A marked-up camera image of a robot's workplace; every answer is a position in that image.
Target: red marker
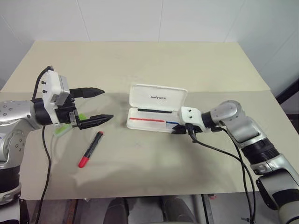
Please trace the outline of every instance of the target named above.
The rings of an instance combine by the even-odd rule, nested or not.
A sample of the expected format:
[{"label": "red marker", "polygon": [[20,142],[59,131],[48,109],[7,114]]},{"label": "red marker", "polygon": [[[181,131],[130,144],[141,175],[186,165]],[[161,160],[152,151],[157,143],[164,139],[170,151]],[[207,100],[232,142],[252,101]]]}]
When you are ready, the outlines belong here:
[{"label": "red marker", "polygon": [[90,156],[92,155],[94,149],[96,148],[99,140],[101,139],[101,137],[103,136],[103,132],[98,132],[96,134],[96,136],[94,137],[92,143],[90,144],[90,146],[88,147],[87,151],[85,152],[84,156],[82,157],[80,163],[79,163],[79,168],[83,168],[87,161],[89,161]]}]

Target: white tile wall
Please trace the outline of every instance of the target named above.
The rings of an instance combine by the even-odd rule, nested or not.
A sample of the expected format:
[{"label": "white tile wall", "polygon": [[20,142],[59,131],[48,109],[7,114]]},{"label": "white tile wall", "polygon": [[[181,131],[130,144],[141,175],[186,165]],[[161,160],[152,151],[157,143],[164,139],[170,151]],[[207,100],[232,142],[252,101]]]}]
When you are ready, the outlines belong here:
[{"label": "white tile wall", "polygon": [[91,41],[157,41],[162,0],[79,0]]},{"label": "white tile wall", "polygon": [[224,42],[244,0],[164,0],[161,41]]},{"label": "white tile wall", "polygon": [[3,83],[34,40],[238,41],[274,94],[299,72],[299,0],[0,0],[0,16]]}]

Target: pen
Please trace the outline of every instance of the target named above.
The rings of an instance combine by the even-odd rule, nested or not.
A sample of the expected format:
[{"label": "pen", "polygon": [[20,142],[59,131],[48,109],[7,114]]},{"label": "pen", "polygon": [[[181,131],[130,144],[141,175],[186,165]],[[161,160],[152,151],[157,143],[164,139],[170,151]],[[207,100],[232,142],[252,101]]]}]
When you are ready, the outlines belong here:
[{"label": "pen", "polygon": [[86,163],[88,162],[90,156],[92,155],[94,149],[96,148],[99,140],[101,139],[101,137],[103,136],[103,132],[98,132],[96,134],[96,136],[94,137],[92,143],[90,144],[90,146],[88,147],[87,151],[85,152],[85,154],[83,155],[80,163],[79,163],[79,168],[83,168]]}]

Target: floor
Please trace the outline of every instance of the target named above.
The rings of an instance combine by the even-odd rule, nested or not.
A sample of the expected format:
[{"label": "floor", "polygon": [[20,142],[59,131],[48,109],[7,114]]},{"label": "floor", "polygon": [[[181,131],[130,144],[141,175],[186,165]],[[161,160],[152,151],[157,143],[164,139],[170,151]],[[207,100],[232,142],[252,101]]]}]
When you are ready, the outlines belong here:
[{"label": "floor", "polygon": [[[205,195],[205,207],[208,224],[246,224],[241,218],[248,218],[248,207],[244,193],[229,193]],[[180,196],[188,205],[198,223],[207,224],[202,195]],[[80,200],[47,200],[43,203],[41,224],[101,224],[103,223],[106,209],[112,198]],[[146,224],[162,222],[163,215],[160,210],[159,197],[131,197],[127,198],[130,215],[130,224]],[[37,201],[27,200],[30,223],[35,222]],[[270,210],[257,192],[256,207],[257,224],[279,224],[276,211]]]}]

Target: wire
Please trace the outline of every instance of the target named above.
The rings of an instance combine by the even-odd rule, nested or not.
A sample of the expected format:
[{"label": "wire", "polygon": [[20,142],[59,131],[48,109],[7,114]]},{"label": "wire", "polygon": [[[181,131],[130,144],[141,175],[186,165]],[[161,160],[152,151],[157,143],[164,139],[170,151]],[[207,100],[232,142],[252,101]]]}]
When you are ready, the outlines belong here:
[{"label": "wire", "polygon": [[[254,224],[255,223],[255,213],[256,213],[256,195],[255,195],[255,187],[254,187],[254,182],[253,182],[253,179],[252,179],[252,176],[246,166],[246,164],[243,162],[243,159],[242,159],[242,155],[240,153],[240,150],[239,148],[237,147],[237,145],[234,143],[234,146],[235,148],[237,149],[237,152],[238,152],[238,155],[239,155],[239,158],[231,153],[228,153],[228,152],[225,152],[221,149],[218,149],[218,148],[215,148],[213,146],[210,146],[210,145],[207,145],[203,142],[200,142],[196,139],[196,134],[193,133],[193,127],[190,126],[189,124],[186,124],[186,127],[187,127],[187,130],[188,130],[188,134],[189,136],[191,137],[191,139],[193,140],[194,143],[198,143],[204,147],[207,147],[207,148],[210,148],[210,149],[213,149],[217,152],[220,152],[220,153],[223,153],[223,154],[226,154],[226,155],[229,155],[233,158],[235,158],[236,160],[238,160],[241,165],[242,165],[242,175],[243,175],[243,184],[244,184],[244,188],[245,188],[245,193],[246,193],[246,197],[247,197],[247,201],[248,201],[248,205],[249,205],[249,214],[250,214],[250,224]],[[252,187],[252,191],[253,191],[253,203],[254,203],[254,208],[253,208],[253,213],[252,213],[252,207],[251,207],[251,202],[250,202],[250,198],[249,198],[249,194],[248,194],[248,189],[247,189],[247,184],[246,184],[246,177],[245,177],[245,171],[247,172],[249,178],[250,178],[250,182],[251,182],[251,187]]]},{"label": "wire", "polygon": [[[224,129],[224,128],[221,128],[221,129],[229,136],[228,131],[226,129]],[[234,141],[232,141],[232,142],[233,142],[233,144],[234,144],[234,146],[235,146],[235,148],[236,148],[236,150],[238,152],[238,155],[239,155],[239,158],[240,158],[240,161],[241,161],[244,189],[245,189],[245,193],[246,193],[246,197],[247,197],[247,201],[248,201],[248,205],[249,205],[249,210],[252,211],[252,209],[251,209],[251,202],[250,202],[250,198],[249,198],[249,194],[248,194],[248,190],[247,190],[247,184],[246,184],[245,166],[244,166],[245,164],[243,162],[240,149],[238,148],[238,146],[235,144]],[[252,214],[251,217],[250,217],[250,219],[254,223],[255,218],[256,218],[256,190],[255,190],[255,186],[254,186],[251,174],[249,172],[247,172],[247,174],[248,174],[248,176],[250,178],[250,183],[251,183],[251,187],[252,187],[252,194],[253,194],[253,213],[250,212],[250,214]]]},{"label": "wire", "polygon": [[49,152],[47,150],[46,142],[45,142],[45,127],[46,126],[43,126],[43,130],[42,130],[42,140],[43,140],[43,147],[46,151],[47,158],[48,158],[48,172],[47,172],[46,184],[45,184],[45,187],[43,189],[43,194],[42,194],[41,200],[39,202],[39,206],[38,206],[38,212],[37,212],[37,216],[36,216],[36,224],[38,223],[39,217],[41,215],[41,210],[42,210],[42,205],[43,205],[43,198],[45,197],[45,193],[46,193],[46,190],[47,190],[47,187],[48,187],[49,177],[50,177],[50,170],[51,170],[51,158],[50,158]]},{"label": "wire", "polygon": [[53,70],[53,67],[52,66],[47,66],[44,70],[42,70],[42,72],[38,75],[37,79],[36,79],[36,84],[34,86],[34,91],[33,91],[33,95],[32,95],[32,99],[31,100],[34,100],[36,98],[36,93],[37,93],[37,88],[38,88],[38,85],[39,85],[39,82],[42,78],[42,76],[47,72],[47,71],[54,71]]}]

